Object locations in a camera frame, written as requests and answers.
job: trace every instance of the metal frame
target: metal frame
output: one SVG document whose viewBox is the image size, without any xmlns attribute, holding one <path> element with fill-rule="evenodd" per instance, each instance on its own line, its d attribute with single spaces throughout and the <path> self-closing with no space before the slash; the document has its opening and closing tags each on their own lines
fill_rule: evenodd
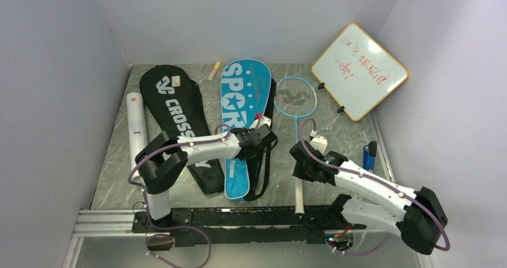
<svg viewBox="0 0 507 268">
<path fill-rule="evenodd" d="M 377 119 L 373 112 L 371 112 L 373 124 L 375 128 L 375 134 L 378 139 L 378 150 L 380 156 L 380 160 L 384 171 L 386 173 L 386 179 L 389 181 L 395 182 L 395 178 L 389 163 L 389 159 L 387 158 L 387 152 L 384 146 L 384 142 L 380 135 L 380 129 L 378 128 Z M 123 210 L 81 210 L 79 212 L 78 218 L 76 220 L 76 225 L 72 234 L 71 242 L 69 245 L 69 249 L 67 251 L 67 256 L 65 258 L 65 262 L 63 264 L 63 268 L 75 268 L 78 257 L 81 252 L 81 247 L 84 242 L 85 237 L 147 237 L 157 232 L 149 232 L 149 233 L 133 233 L 132 232 L 132 224 L 135 219 L 135 212 L 129 209 Z M 266 226 L 273 228 L 284 228 L 287 225 L 278 225 L 278 226 Z M 220 226 L 223 229 L 235 228 L 236 226 Z M 324 233 L 326 235 L 336 234 L 341 232 L 342 230 L 325 230 Z M 381 233 L 383 231 L 372 229 L 369 227 L 369 233 Z"/>
</svg>

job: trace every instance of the marble tabletop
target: marble tabletop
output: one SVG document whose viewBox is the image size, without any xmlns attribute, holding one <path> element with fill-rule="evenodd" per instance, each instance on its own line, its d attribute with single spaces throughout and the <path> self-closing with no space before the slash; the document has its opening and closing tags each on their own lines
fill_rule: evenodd
<svg viewBox="0 0 507 268">
<path fill-rule="evenodd" d="M 219 97 L 220 75 L 224 66 L 218 71 L 214 80 L 207 80 L 214 64 L 176 65 L 185 70 L 188 76 L 200 85 L 203 95 L 204 112 L 209 127 L 216 127 L 221 123 L 221 109 Z M 134 65 L 130 73 L 123 101 L 118 110 L 114 130 L 109 143 L 108 152 L 100 174 L 97 189 L 91 209 L 124 209 L 142 200 L 139 188 L 127 182 L 130 170 L 129 136 L 127 128 L 127 108 L 125 95 L 139 92 L 139 80 L 143 74 L 155 65 Z M 288 75 L 296 75 L 309 80 L 316 88 L 319 81 L 311 73 L 312 64 L 277 63 L 267 64 L 273 79 L 281 80 Z M 378 141 L 380 135 L 375 127 L 373 115 L 367 114 L 361 121 L 352 121 L 345 113 L 337 114 L 339 104 L 326 90 L 317 91 L 317 108 L 310 116 L 317 122 L 318 134 L 328 140 L 328 151 L 333 150 L 347 156 L 357 164 L 362 163 L 362 147 L 370 141 Z M 148 141 L 154 139 L 160 128 L 145 108 L 146 132 Z M 172 206 L 185 207 L 245 207 L 245 206 L 293 206 L 294 177 L 292 170 L 295 160 L 290 156 L 289 149 L 294 145 L 294 119 L 280 113 L 276 108 L 273 116 L 273 130 L 278 136 L 279 143 L 271 153 L 270 182 L 264 195 L 253 202 L 236 202 L 227 199 L 223 193 L 204 195 L 188 172 L 183 171 L 170 189 Z M 374 173 L 388 178 L 389 161 L 382 150 L 375 162 Z M 262 176 L 259 179 L 258 191 L 262 187 Z M 303 181 L 304 204 L 330 204 L 340 193 L 351 194 L 350 191 L 333 187 L 319 182 Z"/>
</svg>

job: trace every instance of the whiteboard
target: whiteboard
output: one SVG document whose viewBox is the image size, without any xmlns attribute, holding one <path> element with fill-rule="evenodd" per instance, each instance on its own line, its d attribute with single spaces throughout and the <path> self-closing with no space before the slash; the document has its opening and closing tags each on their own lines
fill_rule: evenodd
<svg viewBox="0 0 507 268">
<path fill-rule="evenodd" d="M 352 120 L 360 120 L 408 78 L 408 70 L 356 23 L 311 67 Z"/>
</svg>

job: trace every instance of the white wall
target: white wall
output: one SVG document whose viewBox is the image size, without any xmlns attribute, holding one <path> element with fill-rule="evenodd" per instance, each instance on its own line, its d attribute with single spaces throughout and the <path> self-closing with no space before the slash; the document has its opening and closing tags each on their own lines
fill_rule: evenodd
<svg viewBox="0 0 507 268">
<path fill-rule="evenodd" d="M 505 267 L 507 0 L 399 0 L 378 38 L 411 73 L 375 114 L 397 180 L 449 218 L 435 267 Z"/>
<path fill-rule="evenodd" d="M 128 66 L 92 0 L 0 0 L 1 267 L 61 267 Z"/>
<path fill-rule="evenodd" d="M 129 63 L 314 62 L 346 24 L 372 36 L 396 0 L 95 0 Z"/>
</svg>

